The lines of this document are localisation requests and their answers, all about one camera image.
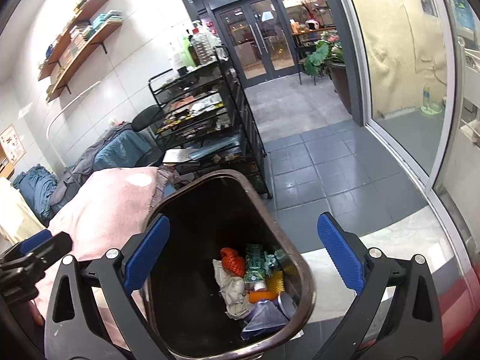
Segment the yellow sponge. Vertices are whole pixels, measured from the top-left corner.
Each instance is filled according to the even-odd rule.
[[[273,272],[272,277],[265,278],[265,283],[267,284],[267,289],[270,292],[280,293],[282,291],[285,291],[282,271]]]

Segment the door handle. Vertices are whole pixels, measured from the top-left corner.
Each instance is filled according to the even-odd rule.
[[[262,42],[263,42],[263,46],[265,48],[265,51],[267,52],[267,54],[270,54],[268,52],[267,45],[265,44],[265,39],[263,38],[262,33],[260,32],[260,28],[258,28],[258,23],[255,23],[255,25],[257,26],[257,30],[258,30],[258,33],[260,34],[260,37],[262,38]]]
[[[255,35],[255,31],[252,28],[251,24],[249,24],[249,26],[250,26],[250,31],[253,34],[253,37],[255,38],[255,43],[257,44],[258,51],[260,51],[260,55],[262,56],[263,55],[262,48],[260,47],[260,43],[258,43],[257,36]]]

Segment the metal screw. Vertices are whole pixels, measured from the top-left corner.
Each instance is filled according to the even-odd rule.
[[[418,263],[418,264],[424,264],[425,263],[425,257],[423,257],[421,254],[417,254],[415,256],[415,261]]]
[[[119,255],[119,250],[118,249],[110,249],[106,252],[106,258],[108,258],[108,259],[117,258],[118,255]]]
[[[74,257],[71,254],[67,254],[65,257],[62,259],[62,263],[64,263],[66,266],[70,264],[74,260]]]
[[[382,252],[380,251],[380,249],[377,249],[376,247],[372,247],[369,250],[368,254],[374,259],[378,259],[382,256]]]

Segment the blue gripper pad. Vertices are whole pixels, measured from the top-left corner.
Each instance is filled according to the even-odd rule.
[[[49,230],[45,229],[39,231],[35,235],[32,235],[32,237],[27,238],[25,241],[22,241],[22,244],[20,245],[20,253],[22,254],[22,256],[25,256],[37,246],[43,244],[50,238],[52,238],[52,233],[50,233]]]
[[[125,265],[123,288],[127,294],[142,288],[169,237],[170,221],[161,216]]]
[[[327,214],[318,217],[317,231],[346,287],[361,293],[365,285],[362,263]]]

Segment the door frame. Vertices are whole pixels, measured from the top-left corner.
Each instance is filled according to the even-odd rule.
[[[475,308],[479,306],[479,281],[472,278],[472,263],[467,253],[467,249],[462,240],[460,233],[457,230],[450,214],[442,204],[441,200],[433,189],[434,183],[439,175],[440,167],[442,165],[448,142],[451,138],[451,131],[453,125],[454,107],[456,99],[461,96],[462,90],[462,72],[458,68],[459,45],[455,38],[455,27],[450,22],[447,7],[444,0],[433,0],[435,8],[437,9],[438,18],[442,26],[443,38],[445,41],[445,52],[447,59],[447,102],[445,109],[445,118],[442,126],[442,133],[440,137],[439,146],[435,156],[433,169],[430,175],[420,167],[415,159],[402,147],[386,130],[384,130],[372,118],[371,105],[371,84],[370,73],[363,40],[363,34],[357,13],[352,0],[340,0],[344,8],[351,39],[353,41],[354,50],[357,56],[358,74],[361,86],[361,97],[363,98],[363,116],[366,128],[375,135],[376,138],[384,145],[384,147],[397,159],[400,166],[409,175],[411,181],[420,190],[423,197],[426,199],[430,208],[434,212],[437,220],[442,226],[442,229],[450,243],[453,250],[454,257],[457,260],[457,265],[460,274],[465,279],[467,288],[469,289],[470,299]]]
[[[274,80],[276,78],[289,76],[289,75],[297,73],[298,59],[297,59],[297,55],[296,55],[296,52],[295,52],[295,45],[294,45],[293,38],[292,38],[292,35],[291,35],[290,31],[288,31],[288,27],[286,25],[286,21],[285,21],[285,17],[284,17],[284,12],[282,11],[281,7],[279,6],[278,0],[271,0],[271,1],[272,1],[272,4],[274,4],[274,6],[275,6],[275,11],[277,12],[278,20],[280,22],[280,25],[282,26],[282,30],[283,30],[283,33],[285,35],[285,40],[287,42],[287,45],[289,46],[290,54],[292,56],[293,63],[294,63],[293,66],[292,67],[287,67],[287,68],[284,68],[284,69],[281,69],[281,70],[275,70],[269,54],[265,55],[263,42],[260,42],[259,37],[261,37],[262,34],[257,31],[255,26],[251,26],[251,29],[252,29],[255,37],[256,37],[256,40],[258,40],[257,46],[262,51],[262,62],[263,62],[263,65],[265,66],[266,74],[263,74],[261,76],[253,77],[251,79],[247,79],[246,76],[245,76],[245,73],[243,72],[243,69],[241,69],[242,65],[241,65],[240,60],[237,56],[237,53],[234,49],[234,45],[231,42],[231,39],[230,39],[230,36],[229,36],[229,33],[228,33],[228,29],[226,28],[224,22],[221,20],[221,18],[219,16],[220,16],[220,14],[225,13],[226,11],[230,11],[230,10],[235,9],[235,8],[242,8],[242,10],[245,10],[246,21],[248,22],[249,20],[253,20],[253,22],[254,22],[255,17],[253,17],[253,15],[250,15],[251,14],[250,4],[255,3],[255,2],[259,2],[259,1],[263,1],[263,0],[238,0],[238,1],[235,1],[234,3],[223,5],[219,8],[214,9],[214,10],[210,10],[210,8],[207,9],[208,13],[210,14],[211,19],[214,20],[215,27],[218,28],[218,34],[220,36],[220,39],[222,40],[222,42],[224,44],[227,45],[227,47],[230,50],[230,55],[232,56],[232,59],[235,62],[235,65],[239,67],[238,72],[239,72],[240,80],[241,80],[242,85],[246,88],[248,88],[250,86],[257,85],[257,84],[260,84],[260,83],[264,83],[266,81]]]

